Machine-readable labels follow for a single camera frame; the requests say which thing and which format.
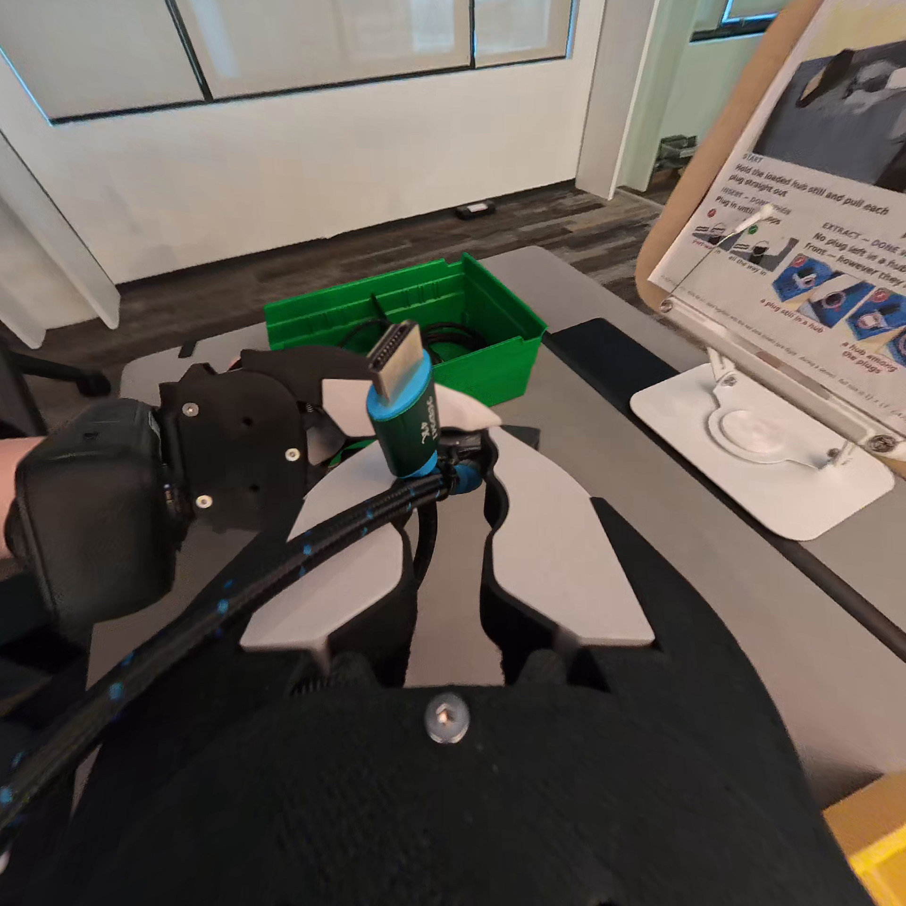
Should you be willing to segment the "instruction sheet on wooden board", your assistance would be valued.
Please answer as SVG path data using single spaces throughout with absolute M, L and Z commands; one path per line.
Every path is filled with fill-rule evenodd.
M 779 14 L 636 286 L 791 371 L 803 408 L 904 474 L 904 2 Z

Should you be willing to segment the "black chair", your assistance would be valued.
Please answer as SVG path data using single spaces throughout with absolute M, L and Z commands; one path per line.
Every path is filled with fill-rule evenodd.
M 107 397 L 111 385 L 97 370 L 80 369 L 10 350 L 1 341 L 1 437 L 18 439 L 43 436 L 47 426 L 27 384 L 26 377 L 67 382 L 85 398 Z

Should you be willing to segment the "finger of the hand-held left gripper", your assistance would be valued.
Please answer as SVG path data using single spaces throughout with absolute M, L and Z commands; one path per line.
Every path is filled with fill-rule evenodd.
M 491 408 L 468 394 L 436 384 L 436 428 L 465 433 L 500 427 L 503 424 Z M 347 437 L 366 437 L 373 425 L 366 409 L 371 384 L 363 379 L 324 379 L 322 408 Z

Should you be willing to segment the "black braided cable green plug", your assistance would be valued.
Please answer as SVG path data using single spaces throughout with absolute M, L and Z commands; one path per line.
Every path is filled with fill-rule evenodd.
M 436 428 L 436 389 L 418 324 L 391 324 L 365 356 L 371 389 L 366 409 L 374 438 L 393 476 L 391 487 L 334 515 L 302 537 L 287 540 L 286 529 L 271 527 L 261 553 L 243 551 L 182 615 L 154 639 L 130 653 L 44 731 L 34 747 L 12 761 L 2 782 L 2 842 L 17 834 L 27 811 L 82 761 L 109 726 L 133 701 L 178 663 L 227 629 L 250 619 L 295 580 L 364 538 L 369 529 L 398 524 L 426 506 L 436 523 L 436 503 L 465 493 L 484 478 L 482 447 L 487 429 L 465 433 Z

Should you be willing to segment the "green plastic bin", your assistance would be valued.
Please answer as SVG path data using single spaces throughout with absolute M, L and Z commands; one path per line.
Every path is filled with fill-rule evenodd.
M 522 396 L 544 320 L 465 254 L 336 285 L 264 308 L 272 350 L 330 346 L 366 354 L 391 323 L 419 325 L 436 382 L 492 407 Z

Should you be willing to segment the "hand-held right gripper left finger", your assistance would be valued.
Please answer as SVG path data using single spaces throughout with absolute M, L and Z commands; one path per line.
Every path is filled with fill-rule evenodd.
M 305 497 L 288 540 L 388 490 L 393 476 L 377 445 L 352 455 Z M 247 624 L 245 651 L 311 651 L 325 655 L 329 637 L 395 591 L 411 553 L 405 528 L 369 529 L 364 538 L 295 580 Z

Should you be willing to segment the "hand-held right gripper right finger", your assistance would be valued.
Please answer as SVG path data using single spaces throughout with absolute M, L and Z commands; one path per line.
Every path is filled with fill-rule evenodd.
M 655 639 L 588 491 L 504 429 L 488 432 L 489 588 L 576 647 Z

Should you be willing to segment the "dark flat mat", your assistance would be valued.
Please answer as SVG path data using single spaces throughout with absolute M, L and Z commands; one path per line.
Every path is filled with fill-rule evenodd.
M 630 420 L 636 420 L 630 406 L 636 393 L 698 366 L 668 363 L 603 318 L 548 332 L 543 345 Z

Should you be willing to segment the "person's left forearm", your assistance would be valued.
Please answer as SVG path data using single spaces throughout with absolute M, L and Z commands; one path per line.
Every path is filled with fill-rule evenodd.
M 44 436 L 8 437 L 1 439 L 1 493 L 15 492 L 15 474 L 20 461 L 45 440 Z

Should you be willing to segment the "white stand base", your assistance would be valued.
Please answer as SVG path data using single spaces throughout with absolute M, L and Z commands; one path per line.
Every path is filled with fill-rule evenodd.
M 811 541 L 893 491 L 893 473 L 737 367 L 700 365 L 634 393 L 632 414 L 753 516 Z

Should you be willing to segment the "yellow plastic bin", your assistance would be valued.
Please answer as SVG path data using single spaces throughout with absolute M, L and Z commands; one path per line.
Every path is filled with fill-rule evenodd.
M 905 773 L 879 777 L 823 811 L 874 903 L 905 903 Z

